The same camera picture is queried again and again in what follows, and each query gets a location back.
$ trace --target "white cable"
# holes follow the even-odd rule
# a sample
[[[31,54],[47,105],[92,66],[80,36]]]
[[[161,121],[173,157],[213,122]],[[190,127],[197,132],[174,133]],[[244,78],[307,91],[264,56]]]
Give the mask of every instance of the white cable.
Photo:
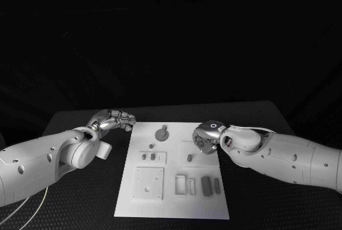
[[[235,125],[231,125],[233,128],[238,128],[238,129],[254,129],[254,130],[264,130],[270,133],[275,133],[272,130],[268,130],[265,128],[255,128],[255,127],[241,127],[241,126],[235,126]]]
[[[44,202],[44,197],[43,197],[42,203],[40,203],[40,205],[39,205],[39,207],[37,207],[36,213],[37,213],[37,211],[39,211],[39,209],[40,209],[40,207],[42,207],[42,204],[43,204],[43,202]],[[29,222],[31,221],[31,219],[33,219],[36,213],[33,214],[33,216],[30,217],[27,223],[23,225],[23,227],[21,227],[18,230],[21,230],[21,229],[24,228],[24,226],[29,224]]]
[[[7,221],[7,219],[13,216],[13,214],[16,213],[16,211],[21,208],[23,204],[26,203],[26,201],[29,200],[29,198],[26,198],[26,200],[23,201],[23,203],[18,205],[18,207],[16,208],[16,210],[13,211],[13,213],[7,216],[7,218],[0,222],[0,225]]]

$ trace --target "circular hole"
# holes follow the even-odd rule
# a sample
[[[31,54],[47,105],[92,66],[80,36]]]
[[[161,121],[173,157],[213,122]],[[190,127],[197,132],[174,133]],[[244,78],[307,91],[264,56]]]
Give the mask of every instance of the circular hole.
[[[52,162],[52,155],[50,154],[46,155],[46,159],[49,162]]]
[[[17,167],[17,172],[18,172],[20,174],[23,174],[23,170],[24,170],[23,166],[18,166],[18,167]]]

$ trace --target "black table surface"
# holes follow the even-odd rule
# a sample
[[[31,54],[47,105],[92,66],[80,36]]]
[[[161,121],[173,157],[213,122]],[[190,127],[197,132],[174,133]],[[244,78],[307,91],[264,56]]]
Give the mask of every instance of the black table surface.
[[[60,111],[52,117],[43,136],[85,126],[102,109]],[[222,121],[238,126],[264,127],[294,135],[270,101],[112,108],[135,115],[140,122]],[[236,166],[218,151],[222,183],[231,220],[114,217],[130,132],[111,130],[102,141],[112,145],[106,160],[95,157],[80,170],[67,173],[49,187],[46,200],[30,230],[150,230],[150,229],[342,229],[339,193],[323,187],[284,183],[249,168]],[[29,220],[44,190],[33,195],[0,229],[16,230]],[[23,201],[0,208],[0,219]]]

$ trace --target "dark wall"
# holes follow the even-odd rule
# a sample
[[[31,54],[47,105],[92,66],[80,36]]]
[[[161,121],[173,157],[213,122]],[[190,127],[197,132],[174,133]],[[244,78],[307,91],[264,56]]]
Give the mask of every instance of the dark wall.
[[[340,15],[340,0],[70,1],[4,10],[7,144],[37,137],[59,110],[249,100],[271,100],[306,136],[340,108]]]

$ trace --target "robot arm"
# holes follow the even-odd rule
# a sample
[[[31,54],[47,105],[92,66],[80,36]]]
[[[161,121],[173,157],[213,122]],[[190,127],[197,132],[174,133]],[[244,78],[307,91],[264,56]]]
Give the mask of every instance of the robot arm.
[[[267,129],[262,135],[252,129],[259,128],[225,127],[207,121],[194,129],[194,145],[202,153],[212,154],[219,144],[236,165],[287,183],[342,191],[340,150]]]
[[[114,110],[99,111],[85,127],[18,143],[0,151],[0,207],[27,198],[95,156],[106,159],[111,145],[99,141],[109,129],[135,124],[135,117]]]

